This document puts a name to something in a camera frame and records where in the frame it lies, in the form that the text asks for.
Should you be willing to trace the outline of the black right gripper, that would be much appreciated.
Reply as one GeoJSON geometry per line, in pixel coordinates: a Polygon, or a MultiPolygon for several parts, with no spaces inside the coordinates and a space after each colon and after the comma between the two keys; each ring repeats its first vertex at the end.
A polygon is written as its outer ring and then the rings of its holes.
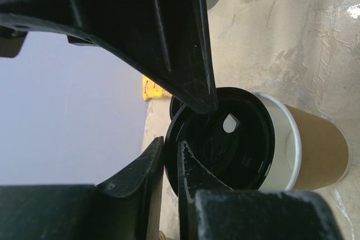
{"type": "Polygon", "coordinates": [[[0,36],[0,57],[14,58],[19,54],[27,32],[1,26],[0,36]]]}

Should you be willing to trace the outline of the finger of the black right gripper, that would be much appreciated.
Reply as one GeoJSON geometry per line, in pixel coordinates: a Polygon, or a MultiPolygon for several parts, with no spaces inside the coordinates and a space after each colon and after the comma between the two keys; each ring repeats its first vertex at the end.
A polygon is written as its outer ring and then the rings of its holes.
{"type": "Polygon", "coordinates": [[[194,111],[218,108],[206,0],[1,0],[1,25],[78,38],[194,111]]]}

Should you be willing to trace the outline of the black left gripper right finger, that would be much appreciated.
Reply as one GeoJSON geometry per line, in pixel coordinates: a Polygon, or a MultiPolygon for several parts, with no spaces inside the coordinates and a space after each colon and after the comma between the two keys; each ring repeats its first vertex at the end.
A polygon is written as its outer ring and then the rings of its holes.
{"type": "Polygon", "coordinates": [[[234,191],[178,146],[181,239],[341,239],[326,201],[308,191],[234,191]]]}

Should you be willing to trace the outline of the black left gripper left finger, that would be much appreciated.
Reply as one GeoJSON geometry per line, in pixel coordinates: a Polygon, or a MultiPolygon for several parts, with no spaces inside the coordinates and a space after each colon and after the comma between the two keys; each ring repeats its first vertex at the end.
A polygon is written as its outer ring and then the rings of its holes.
{"type": "Polygon", "coordinates": [[[2,239],[157,239],[163,137],[98,185],[1,186],[2,239]]]}

